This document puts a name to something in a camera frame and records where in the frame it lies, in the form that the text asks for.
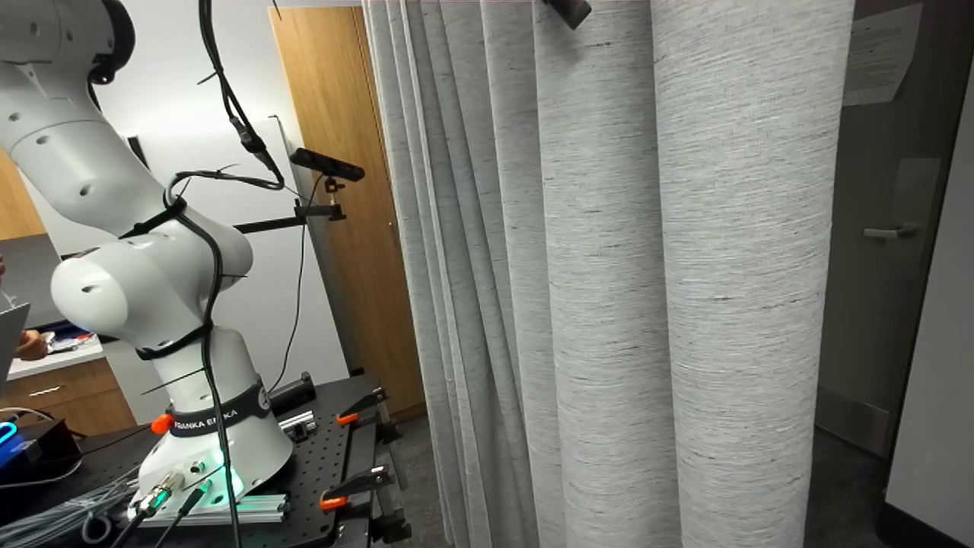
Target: floor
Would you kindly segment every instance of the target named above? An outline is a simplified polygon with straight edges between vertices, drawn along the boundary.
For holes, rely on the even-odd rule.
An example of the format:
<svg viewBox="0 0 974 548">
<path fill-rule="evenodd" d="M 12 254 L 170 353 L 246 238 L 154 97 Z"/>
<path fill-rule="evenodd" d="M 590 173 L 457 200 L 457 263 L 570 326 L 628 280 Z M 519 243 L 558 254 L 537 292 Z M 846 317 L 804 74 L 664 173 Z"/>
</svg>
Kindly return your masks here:
<svg viewBox="0 0 974 548">
<path fill-rule="evenodd" d="M 396 461 L 407 474 L 407 491 L 393 491 L 396 507 L 405 507 L 415 540 L 412 548 L 449 548 L 433 471 L 427 419 L 402 423 Z M 816 435 L 816 471 L 806 522 L 806 548 L 887 548 L 874 534 L 878 461 L 830 437 Z"/>
</svg>

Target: gray curtain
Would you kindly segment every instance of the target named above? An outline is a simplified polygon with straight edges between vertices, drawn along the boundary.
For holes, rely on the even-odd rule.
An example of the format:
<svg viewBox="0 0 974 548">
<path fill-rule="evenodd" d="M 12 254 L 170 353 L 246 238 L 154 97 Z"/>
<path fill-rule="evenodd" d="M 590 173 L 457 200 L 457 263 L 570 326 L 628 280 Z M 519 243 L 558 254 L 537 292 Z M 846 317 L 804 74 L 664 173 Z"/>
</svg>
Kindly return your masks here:
<svg viewBox="0 0 974 548">
<path fill-rule="evenodd" d="M 851 0 L 367 0 L 457 548 L 804 541 Z"/>
</svg>

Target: white robotic arm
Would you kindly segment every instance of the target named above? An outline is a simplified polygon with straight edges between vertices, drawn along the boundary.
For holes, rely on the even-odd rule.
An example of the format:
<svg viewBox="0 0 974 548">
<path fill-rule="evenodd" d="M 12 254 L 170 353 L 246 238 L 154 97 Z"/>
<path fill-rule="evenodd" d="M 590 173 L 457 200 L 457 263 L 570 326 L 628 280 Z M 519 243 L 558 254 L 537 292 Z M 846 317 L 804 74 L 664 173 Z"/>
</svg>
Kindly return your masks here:
<svg viewBox="0 0 974 548">
<path fill-rule="evenodd" d="M 221 463 L 217 404 L 202 376 L 205 337 L 236 493 L 281 471 L 291 445 L 266 410 L 245 337 L 209 329 L 205 315 L 217 264 L 198 232 L 217 240 L 225 287 L 254 264 L 246 238 L 189 206 L 167 206 L 90 93 L 93 79 L 106 83 L 129 60 L 132 41 L 119 0 L 0 0 L 0 146 L 60 217 L 119 234 L 63 263 L 53 296 L 76 326 L 137 348 L 167 383 L 176 419 L 139 469 L 139 497 L 167 485 L 176 511 L 189 497 L 184 487 L 220 477 L 213 466 Z"/>
</svg>

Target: workbench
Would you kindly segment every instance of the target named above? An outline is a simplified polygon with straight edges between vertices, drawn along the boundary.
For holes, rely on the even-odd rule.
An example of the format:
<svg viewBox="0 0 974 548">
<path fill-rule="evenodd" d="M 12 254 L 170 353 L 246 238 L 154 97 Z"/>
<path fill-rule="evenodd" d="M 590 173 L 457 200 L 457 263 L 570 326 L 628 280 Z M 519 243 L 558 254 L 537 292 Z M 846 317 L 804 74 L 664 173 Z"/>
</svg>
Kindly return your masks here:
<svg viewBox="0 0 974 548">
<path fill-rule="evenodd" d="M 332 482 L 343 482 L 347 474 L 369 471 L 374 466 L 377 455 L 377 423 L 361 423 L 356 428 L 338 428 L 335 415 L 350 409 L 356 400 L 371 392 L 374 383 L 367 379 L 347 379 L 335 383 L 317 386 L 317 400 L 311 404 L 302 404 L 291 415 L 314 410 L 321 419 L 321 428 L 296 445 L 291 474 L 285 474 L 284 487 L 289 493 L 289 511 L 284 514 L 284 525 L 267 526 L 245 526 L 241 540 L 246 548 L 285 548 L 296 544 L 291 540 L 306 540 L 307 534 L 328 536 L 328 548 L 369 548 L 369 518 L 332 518 L 317 507 L 317 500 L 324 491 L 332 487 Z M 56 501 L 63 501 L 69 497 L 90 493 L 100 485 L 111 485 L 114 477 L 132 471 L 139 466 L 139 461 L 148 455 L 154 437 L 148 432 L 129 432 L 111 435 L 111 437 L 90 437 L 81 440 L 85 466 L 45 497 L 35 500 L 35 511 L 48 507 Z M 317 445 L 314 455 L 325 455 L 321 463 L 307 463 L 307 450 Z M 356 505 L 371 505 L 371 493 L 353 497 Z M 126 544 L 144 548 L 154 544 L 161 531 L 137 531 Z M 221 548 L 233 540 L 233 526 L 181 526 L 170 536 L 170 548 Z"/>
</svg>

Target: table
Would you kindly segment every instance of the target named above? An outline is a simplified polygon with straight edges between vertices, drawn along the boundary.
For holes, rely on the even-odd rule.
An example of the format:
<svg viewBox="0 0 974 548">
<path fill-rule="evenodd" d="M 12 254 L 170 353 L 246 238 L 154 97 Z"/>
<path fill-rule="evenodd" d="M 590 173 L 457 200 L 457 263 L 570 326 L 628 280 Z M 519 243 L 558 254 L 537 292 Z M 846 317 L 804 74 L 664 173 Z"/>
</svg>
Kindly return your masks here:
<svg viewBox="0 0 974 548">
<path fill-rule="evenodd" d="M 338 482 L 356 471 L 369 471 L 374 466 L 374 450 L 377 450 L 377 426 L 367 423 L 358 428 L 335 428 L 332 418 L 340 415 L 343 409 L 350 409 L 356 400 L 361 400 L 374 383 L 367 379 L 347 379 L 347 380 L 335 380 L 335 383 L 324 383 L 317 386 L 317 400 L 311 404 L 302 404 L 289 415 L 307 410 L 314 409 L 321 428 L 317 435 L 311 435 L 307 440 L 296 445 L 296 469 L 291 469 L 291 482 L 289 482 L 289 511 L 284 518 L 284 525 L 277 526 L 241 526 L 241 540 L 246 548 L 284 548 L 284 544 L 296 544 L 298 540 L 307 540 L 306 534 L 328 534 L 328 541 L 314 541 L 314 544 L 332 544 L 332 548 L 369 548 L 369 518 L 343 518 L 335 525 L 335 518 L 325 518 L 317 511 L 317 500 L 328 485 L 317 485 L 317 477 L 324 477 L 321 469 L 325 466 L 311 466 L 306 463 L 306 455 L 311 445 L 328 445 L 325 450 L 338 447 Z M 139 461 L 148 455 L 152 447 L 152 435 L 145 432 L 129 432 L 126 435 L 111 435 L 111 437 L 93 437 L 81 445 L 81 450 L 95 450 L 85 458 L 85 466 L 79 469 L 79 474 L 73 474 L 69 482 L 63 482 L 57 491 L 45 493 L 44 500 L 37 500 L 37 507 L 48 507 L 60 500 L 79 497 L 93 487 L 100 487 L 114 477 L 119 477 L 122 471 L 132 471 L 135 466 L 139 466 Z M 144 544 L 154 544 L 161 531 L 139 531 L 135 534 L 126 544 L 129 548 L 144 548 Z M 229 544 L 233 531 L 229 526 L 198 526 L 198 531 L 176 531 L 170 536 L 170 548 L 220 548 Z"/>
</svg>

